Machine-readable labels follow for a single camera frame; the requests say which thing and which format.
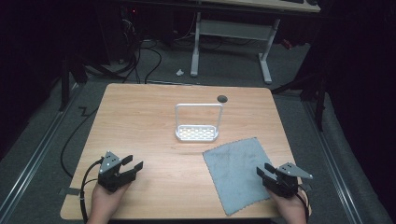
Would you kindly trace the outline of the grey cloth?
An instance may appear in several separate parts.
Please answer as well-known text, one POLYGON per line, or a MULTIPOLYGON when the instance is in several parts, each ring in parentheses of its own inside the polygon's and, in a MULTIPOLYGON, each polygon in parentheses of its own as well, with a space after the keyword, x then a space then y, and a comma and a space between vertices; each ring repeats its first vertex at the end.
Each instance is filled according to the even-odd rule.
POLYGON ((269 199, 257 168, 270 160, 256 137, 214 147, 203 158, 227 216, 269 199))

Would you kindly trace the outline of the metal floor rail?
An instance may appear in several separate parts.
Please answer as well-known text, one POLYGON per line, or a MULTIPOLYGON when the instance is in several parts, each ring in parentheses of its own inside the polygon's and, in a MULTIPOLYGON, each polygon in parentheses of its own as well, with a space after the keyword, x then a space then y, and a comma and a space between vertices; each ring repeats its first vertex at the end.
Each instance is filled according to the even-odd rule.
POLYGON ((363 224, 361 215, 354 203, 351 192, 341 171, 336 163, 336 160, 331 152, 330 145, 324 133, 318 128, 315 120, 315 111, 310 103, 303 103, 304 111, 307 113, 310 123, 316 133, 320 143, 321 151, 324 155, 325 164, 328 167, 330 177, 337 192, 338 198, 345 210, 349 224, 363 224))
POLYGON ((44 160, 70 105, 83 88, 83 84, 73 84, 68 102, 61 107, 62 85, 56 86, 0 161, 0 224, 6 224, 11 217, 44 160))

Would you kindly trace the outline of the white-framed desk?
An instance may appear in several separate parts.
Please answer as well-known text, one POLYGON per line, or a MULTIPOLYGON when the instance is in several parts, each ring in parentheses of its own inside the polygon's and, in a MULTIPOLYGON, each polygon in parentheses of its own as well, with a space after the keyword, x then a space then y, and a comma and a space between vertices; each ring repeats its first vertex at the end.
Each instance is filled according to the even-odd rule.
MULTIPOLYGON (((210 6, 219 7, 247 7, 248 9, 267 9, 275 13, 302 13, 303 15, 314 15, 320 12, 318 5, 311 6, 305 0, 303 4, 293 4, 279 0, 197 0, 199 7, 205 3, 210 6)), ((231 37, 248 40, 260 40, 266 43, 263 52, 258 54, 259 64, 262 70, 263 80, 266 84, 272 83, 272 78, 268 68, 267 57, 276 37, 276 32, 280 24, 280 17, 276 16, 270 24, 258 24, 225 21, 217 19, 202 19, 201 13, 196 13, 194 49, 191 58, 191 76, 197 77, 199 74, 200 58, 200 37, 202 35, 231 37)))

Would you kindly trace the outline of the black metal stand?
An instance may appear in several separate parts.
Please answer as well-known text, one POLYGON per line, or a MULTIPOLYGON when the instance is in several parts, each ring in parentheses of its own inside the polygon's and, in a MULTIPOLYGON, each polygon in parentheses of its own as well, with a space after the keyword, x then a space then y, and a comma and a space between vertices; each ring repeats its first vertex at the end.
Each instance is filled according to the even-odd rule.
POLYGON ((272 94, 279 94, 287 90, 301 89, 302 101, 316 101, 314 120, 317 128, 322 132, 322 116, 325 109, 326 74, 324 72, 313 73, 305 77, 296 78, 293 81, 271 90, 272 94))
POLYGON ((70 79, 72 76, 73 79, 78 84, 85 84, 88 81, 88 76, 85 72, 85 66, 82 61, 82 58, 77 55, 66 55, 63 64, 62 64, 62 73, 61 73, 61 106, 60 111, 65 111, 66 106, 69 103, 70 99, 70 79))

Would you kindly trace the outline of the person's right hand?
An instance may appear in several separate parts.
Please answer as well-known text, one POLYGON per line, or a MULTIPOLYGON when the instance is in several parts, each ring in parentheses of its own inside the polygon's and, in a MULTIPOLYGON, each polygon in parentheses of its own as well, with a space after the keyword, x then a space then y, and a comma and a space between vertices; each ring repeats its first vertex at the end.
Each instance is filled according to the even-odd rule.
POLYGON ((278 213, 285 219, 287 224, 307 224, 306 198, 299 190, 290 198, 277 196, 271 190, 267 190, 271 199, 275 202, 278 213))

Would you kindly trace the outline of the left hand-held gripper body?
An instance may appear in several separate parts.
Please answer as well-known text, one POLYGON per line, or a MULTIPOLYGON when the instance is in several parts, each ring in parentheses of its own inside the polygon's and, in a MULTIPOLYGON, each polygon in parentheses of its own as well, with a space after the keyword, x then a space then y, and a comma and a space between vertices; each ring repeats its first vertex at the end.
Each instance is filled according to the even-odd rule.
POLYGON ((120 172, 122 159, 108 151, 99 168, 98 184, 110 192, 115 192, 136 179, 136 175, 125 175, 120 172))

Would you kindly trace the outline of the person's left hand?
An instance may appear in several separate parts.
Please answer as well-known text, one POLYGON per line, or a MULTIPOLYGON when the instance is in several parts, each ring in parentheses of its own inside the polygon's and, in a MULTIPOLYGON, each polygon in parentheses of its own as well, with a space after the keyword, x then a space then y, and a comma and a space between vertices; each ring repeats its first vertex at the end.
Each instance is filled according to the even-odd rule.
POLYGON ((121 199, 129 187, 130 184, 127 184, 115 192, 110 192, 96 184, 92 191, 91 212, 87 224, 107 224, 117 212, 121 199))

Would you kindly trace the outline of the white rack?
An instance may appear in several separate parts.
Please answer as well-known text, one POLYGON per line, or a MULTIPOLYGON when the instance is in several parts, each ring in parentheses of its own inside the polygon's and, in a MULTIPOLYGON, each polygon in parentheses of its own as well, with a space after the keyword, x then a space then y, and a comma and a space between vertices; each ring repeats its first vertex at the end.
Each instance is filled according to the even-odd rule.
POLYGON ((223 104, 177 104, 175 134, 181 142, 214 142, 219 136, 223 104))

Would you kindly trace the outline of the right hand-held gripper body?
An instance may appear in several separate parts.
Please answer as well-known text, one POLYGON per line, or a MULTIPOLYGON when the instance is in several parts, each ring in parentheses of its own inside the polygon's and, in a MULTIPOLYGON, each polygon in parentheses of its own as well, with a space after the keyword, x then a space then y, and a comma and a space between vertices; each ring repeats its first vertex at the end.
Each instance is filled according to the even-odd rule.
POLYGON ((271 190, 277 196, 290 198, 298 192, 299 184, 298 178, 312 179, 313 176, 296 166, 291 162, 287 162, 276 168, 274 177, 271 177, 271 181, 266 188, 271 190))

